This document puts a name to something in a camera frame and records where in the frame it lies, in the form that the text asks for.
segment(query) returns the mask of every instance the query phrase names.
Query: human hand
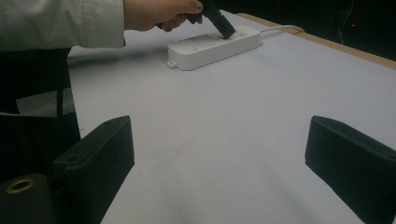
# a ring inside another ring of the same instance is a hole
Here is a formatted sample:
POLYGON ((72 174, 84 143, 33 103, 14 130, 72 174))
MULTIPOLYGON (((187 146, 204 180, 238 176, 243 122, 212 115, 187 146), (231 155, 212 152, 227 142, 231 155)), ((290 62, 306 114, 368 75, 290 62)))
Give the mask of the human hand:
POLYGON ((147 31, 161 23, 166 32, 177 28, 188 14, 201 12, 197 0, 123 0, 124 29, 147 31))

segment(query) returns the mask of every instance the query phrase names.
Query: gray sleeve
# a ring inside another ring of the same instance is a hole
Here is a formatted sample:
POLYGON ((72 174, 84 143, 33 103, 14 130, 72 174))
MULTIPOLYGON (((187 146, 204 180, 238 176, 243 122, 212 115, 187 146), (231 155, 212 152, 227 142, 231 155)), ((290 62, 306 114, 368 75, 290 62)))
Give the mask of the gray sleeve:
POLYGON ((6 0, 0 8, 0 51, 124 44, 122 0, 6 0))

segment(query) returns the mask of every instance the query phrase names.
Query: white table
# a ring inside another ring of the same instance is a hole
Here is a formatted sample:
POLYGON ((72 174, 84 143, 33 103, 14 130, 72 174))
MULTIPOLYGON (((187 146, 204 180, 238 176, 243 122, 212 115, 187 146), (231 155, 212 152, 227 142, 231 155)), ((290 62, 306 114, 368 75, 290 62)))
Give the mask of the white table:
POLYGON ((396 148, 396 71, 279 31, 190 72, 165 65, 168 43, 213 31, 186 23, 72 50, 81 136, 132 118, 136 165, 103 223, 361 223, 304 164, 309 122, 338 119, 396 148))

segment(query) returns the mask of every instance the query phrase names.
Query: power strip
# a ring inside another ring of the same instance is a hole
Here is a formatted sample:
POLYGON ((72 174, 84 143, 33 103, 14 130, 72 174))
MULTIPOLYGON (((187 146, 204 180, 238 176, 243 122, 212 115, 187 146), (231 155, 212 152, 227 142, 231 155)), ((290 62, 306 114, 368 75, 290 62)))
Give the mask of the power strip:
POLYGON ((224 39, 219 32, 198 35, 168 45, 170 68, 193 70, 262 45, 260 31, 235 26, 236 32, 224 39))

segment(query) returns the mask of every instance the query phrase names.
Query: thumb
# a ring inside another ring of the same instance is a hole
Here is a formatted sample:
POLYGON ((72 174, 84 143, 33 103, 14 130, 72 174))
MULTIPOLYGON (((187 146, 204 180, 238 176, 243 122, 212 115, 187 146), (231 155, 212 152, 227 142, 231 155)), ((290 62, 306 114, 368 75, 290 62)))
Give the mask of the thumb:
POLYGON ((197 0, 183 0, 175 3, 175 12, 177 14, 198 14, 203 8, 202 3, 197 0))

